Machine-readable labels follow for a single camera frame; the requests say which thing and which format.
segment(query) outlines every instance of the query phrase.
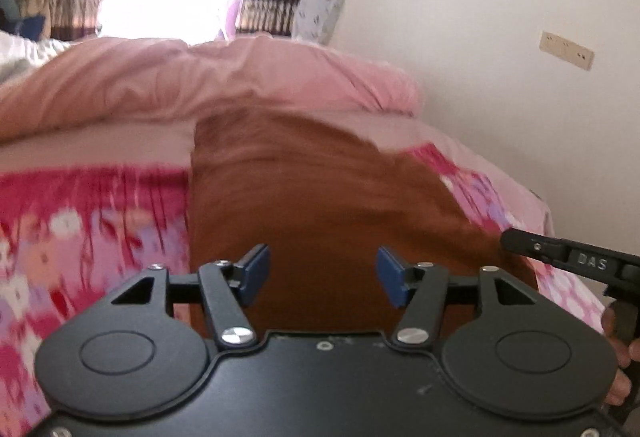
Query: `human hand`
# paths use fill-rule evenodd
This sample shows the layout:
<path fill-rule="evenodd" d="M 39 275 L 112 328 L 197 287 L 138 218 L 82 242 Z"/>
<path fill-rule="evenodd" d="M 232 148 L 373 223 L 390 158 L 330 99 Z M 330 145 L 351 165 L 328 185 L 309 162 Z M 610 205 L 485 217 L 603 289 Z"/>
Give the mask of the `human hand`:
<path fill-rule="evenodd" d="M 602 329 L 613 350 L 616 351 L 620 369 L 626 369 L 631 364 L 631 360 L 640 361 L 640 339 L 632 341 L 627 346 L 615 336 L 616 314 L 612 308 L 606 309 L 602 314 Z M 605 399 L 605 403 L 614 406 L 623 404 L 631 393 L 631 380 L 620 369 L 616 372 L 616 378 Z"/>

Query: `black circular disc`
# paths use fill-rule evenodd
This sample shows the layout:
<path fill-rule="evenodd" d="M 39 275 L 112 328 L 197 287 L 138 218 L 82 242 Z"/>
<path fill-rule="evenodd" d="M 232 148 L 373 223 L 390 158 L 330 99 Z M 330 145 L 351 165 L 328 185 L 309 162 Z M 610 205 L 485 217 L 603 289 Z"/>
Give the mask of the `black circular disc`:
<path fill-rule="evenodd" d="M 449 337 L 442 364 L 456 390 L 494 413 L 531 420 L 600 403 L 616 369 L 612 348 L 569 314 L 544 314 L 510 306 Z"/>
<path fill-rule="evenodd" d="M 36 375 L 52 407 L 95 420 L 145 417 L 204 373 L 204 341 L 152 309 L 78 316 L 44 341 Z"/>

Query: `pile of clothes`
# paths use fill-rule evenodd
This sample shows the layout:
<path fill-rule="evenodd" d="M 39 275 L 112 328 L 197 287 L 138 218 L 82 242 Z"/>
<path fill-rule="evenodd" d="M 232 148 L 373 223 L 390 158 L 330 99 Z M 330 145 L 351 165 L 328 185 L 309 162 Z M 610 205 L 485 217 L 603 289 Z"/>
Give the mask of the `pile of clothes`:
<path fill-rule="evenodd" d="M 49 0 L 0 0 L 0 30 L 32 41 L 49 38 Z"/>

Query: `floral blanket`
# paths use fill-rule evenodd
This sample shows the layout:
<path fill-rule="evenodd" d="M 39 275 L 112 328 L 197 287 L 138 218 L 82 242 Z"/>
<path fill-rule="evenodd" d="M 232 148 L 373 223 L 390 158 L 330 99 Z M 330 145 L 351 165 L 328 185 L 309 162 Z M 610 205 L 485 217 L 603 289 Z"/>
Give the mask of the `floral blanket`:
<path fill-rule="evenodd" d="M 410 153 L 440 175 L 469 220 L 526 229 L 483 174 L 433 144 Z M 183 170 L 89 168 L 0 176 L 0 436 L 49 412 L 33 375 L 40 342 L 152 263 L 186 273 Z M 540 292 L 600 330 L 602 305 L 572 274 L 532 262 Z"/>

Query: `wall socket panel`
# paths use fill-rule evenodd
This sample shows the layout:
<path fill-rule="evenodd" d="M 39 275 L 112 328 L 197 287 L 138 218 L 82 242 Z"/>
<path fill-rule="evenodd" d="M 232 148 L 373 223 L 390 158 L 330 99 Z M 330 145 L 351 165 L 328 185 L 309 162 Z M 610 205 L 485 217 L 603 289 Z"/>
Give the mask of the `wall socket panel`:
<path fill-rule="evenodd" d="M 593 51 L 551 32 L 542 33 L 540 50 L 553 54 L 557 58 L 569 62 L 576 67 L 580 67 L 583 70 L 591 70 L 593 58 L 595 57 Z"/>

